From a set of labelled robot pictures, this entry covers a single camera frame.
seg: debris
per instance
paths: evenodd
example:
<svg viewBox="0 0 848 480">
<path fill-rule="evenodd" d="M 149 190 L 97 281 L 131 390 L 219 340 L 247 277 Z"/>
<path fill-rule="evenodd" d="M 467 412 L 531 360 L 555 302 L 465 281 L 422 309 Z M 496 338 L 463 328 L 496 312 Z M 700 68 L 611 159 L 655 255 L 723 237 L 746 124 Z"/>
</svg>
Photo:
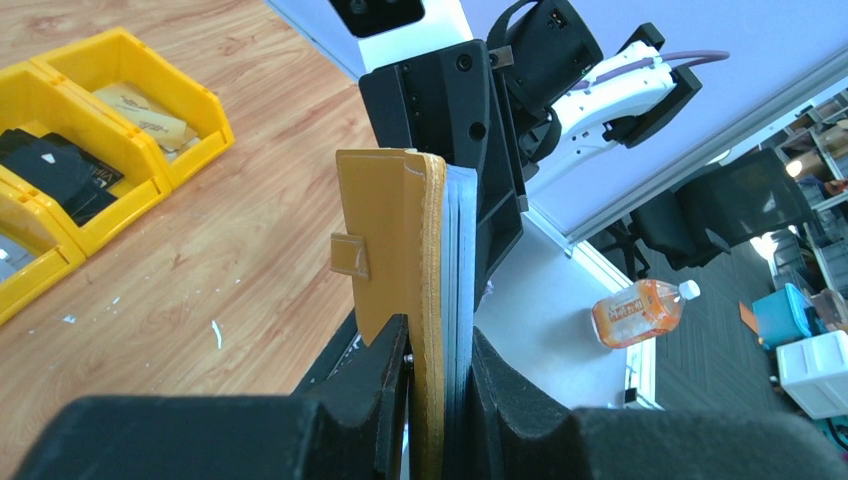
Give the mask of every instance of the debris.
<svg viewBox="0 0 848 480">
<path fill-rule="evenodd" d="M 215 336 L 218 337 L 218 350 L 221 349 L 221 344 L 224 343 L 224 339 L 221 338 L 221 330 L 218 328 L 218 322 L 212 320 L 212 330 L 215 331 Z"/>
</svg>

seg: white bottle cap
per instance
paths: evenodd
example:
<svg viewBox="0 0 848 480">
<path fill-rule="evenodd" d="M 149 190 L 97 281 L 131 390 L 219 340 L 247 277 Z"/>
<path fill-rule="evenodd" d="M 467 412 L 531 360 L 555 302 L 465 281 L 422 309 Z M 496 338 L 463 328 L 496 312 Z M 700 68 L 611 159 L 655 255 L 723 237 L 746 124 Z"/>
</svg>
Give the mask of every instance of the white bottle cap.
<svg viewBox="0 0 848 480">
<path fill-rule="evenodd" d="M 677 288 L 680 290 L 680 296 L 686 300 L 692 300 L 693 298 L 698 298 L 701 295 L 701 287 L 695 283 L 695 280 L 685 281 Z"/>
</svg>

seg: yellow tray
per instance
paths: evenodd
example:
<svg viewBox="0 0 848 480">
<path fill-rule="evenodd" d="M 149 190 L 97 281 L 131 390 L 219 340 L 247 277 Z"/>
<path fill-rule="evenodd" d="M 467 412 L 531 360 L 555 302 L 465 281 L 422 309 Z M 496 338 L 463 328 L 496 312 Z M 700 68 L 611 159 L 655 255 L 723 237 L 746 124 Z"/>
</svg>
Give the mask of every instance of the yellow tray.
<svg viewBox="0 0 848 480">
<path fill-rule="evenodd" d="M 171 191 L 161 157 L 148 138 L 102 115 L 57 79 L 23 63 L 0 70 L 0 132 L 21 128 L 41 137 L 55 132 L 124 174 L 109 192 L 118 199 L 82 227 L 48 195 L 0 167 L 0 183 L 27 194 L 43 207 L 87 256 L 102 248 Z"/>
<path fill-rule="evenodd" d="M 85 255 L 32 197 L 0 184 L 0 234 L 35 260 L 0 282 L 0 325 L 85 261 Z"/>
<path fill-rule="evenodd" d="M 33 57 L 31 62 L 125 128 L 140 132 L 91 92 L 114 83 L 131 83 L 198 132 L 200 143 L 172 163 L 156 141 L 142 133 L 151 154 L 165 165 L 175 189 L 233 145 L 233 131 L 218 97 L 123 28 Z"/>
</svg>

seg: white box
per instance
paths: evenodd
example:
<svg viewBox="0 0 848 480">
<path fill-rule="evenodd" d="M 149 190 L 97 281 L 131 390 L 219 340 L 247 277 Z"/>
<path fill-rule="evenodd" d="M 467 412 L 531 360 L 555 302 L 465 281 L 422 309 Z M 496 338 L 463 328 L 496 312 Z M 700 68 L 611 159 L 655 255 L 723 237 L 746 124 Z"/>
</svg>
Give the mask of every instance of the white box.
<svg viewBox="0 0 848 480">
<path fill-rule="evenodd" d="M 780 385 L 813 419 L 848 415 L 848 333 L 777 347 Z"/>
</svg>

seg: office chair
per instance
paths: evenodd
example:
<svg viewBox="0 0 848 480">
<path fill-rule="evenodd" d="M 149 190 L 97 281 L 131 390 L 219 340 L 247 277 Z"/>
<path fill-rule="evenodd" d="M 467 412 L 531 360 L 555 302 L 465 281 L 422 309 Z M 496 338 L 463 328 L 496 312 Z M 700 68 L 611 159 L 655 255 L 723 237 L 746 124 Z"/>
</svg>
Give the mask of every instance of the office chair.
<svg viewBox="0 0 848 480">
<path fill-rule="evenodd" d="M 627 276 L 636 280 L 650 269 L 636 246 L 639 239 L 675 270 L 703 267 L 731 247 L 814 215 L 775 151 L 763 150 L 659 194 L 630 218 L 630 225 L 619 220 L 607 228 L 615 243 L 601 252 L 621 249 Z M 636 260 L 642 264 L 638 271 Z"/>
</svg>

